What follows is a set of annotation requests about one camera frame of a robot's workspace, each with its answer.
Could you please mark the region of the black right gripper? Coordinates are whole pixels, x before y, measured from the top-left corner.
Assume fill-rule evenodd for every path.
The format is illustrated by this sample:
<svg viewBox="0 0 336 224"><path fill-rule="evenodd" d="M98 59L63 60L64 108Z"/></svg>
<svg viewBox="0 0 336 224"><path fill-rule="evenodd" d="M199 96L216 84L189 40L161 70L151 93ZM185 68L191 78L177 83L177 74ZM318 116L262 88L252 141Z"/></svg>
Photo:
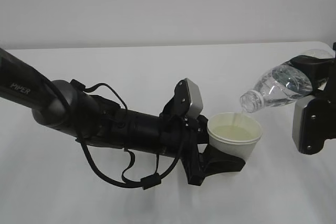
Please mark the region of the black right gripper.
<svg viewBox="0 0 336 224"><path fill-rule="evenodd" d="M290 64L304 73L312 84L311 95L315 95L315 99L311 122L317 137L335 138L335 77L330 77L335 57L320 59L299 55L290 59ZM324 89L318 91L323 84L326 84Z"/></svg>

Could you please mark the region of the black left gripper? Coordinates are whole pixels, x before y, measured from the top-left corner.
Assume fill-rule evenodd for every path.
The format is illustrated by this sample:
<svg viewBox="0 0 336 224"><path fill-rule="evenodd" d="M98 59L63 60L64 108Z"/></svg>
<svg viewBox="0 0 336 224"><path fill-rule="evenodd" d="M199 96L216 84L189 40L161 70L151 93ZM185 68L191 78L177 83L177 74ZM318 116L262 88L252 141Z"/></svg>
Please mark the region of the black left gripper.
<svg viewBox="0 0 336 224"><path fill-rule="evenodd" d="M180 159L186 173L187 183L201 185L208 176L240 172L245 161L219 151L209 145L208 119L199 115L196 119L188 116L159 115L161 155L175 158L182 148ZM204 152L198 151L198 144L207 144Z"/></svg>

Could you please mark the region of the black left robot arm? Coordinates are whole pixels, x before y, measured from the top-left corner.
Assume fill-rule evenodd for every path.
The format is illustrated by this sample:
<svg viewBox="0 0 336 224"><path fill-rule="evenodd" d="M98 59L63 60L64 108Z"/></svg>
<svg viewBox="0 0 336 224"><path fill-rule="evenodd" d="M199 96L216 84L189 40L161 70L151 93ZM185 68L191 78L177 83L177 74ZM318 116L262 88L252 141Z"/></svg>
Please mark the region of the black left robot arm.
<svg viewBox="0 0 336 224"><path fill-rule="evenodd" d="M1 97L31 109L35 121L75 137L93 172L120 188L148 189L159 185L181 162L190 185L199 186L207 176L238 172L245 161L220 151L209 143L208 120L201 115L203 103L198 86L182 79L174 95L158 116L129 110L117 102L96 95L97 86L87 88L77 80L50 81L32 66L9 52L1 51ZM166 171L133 181L114 180L93 161L89 146L122 149L135 163L135 151L169 156Z"/></svg>

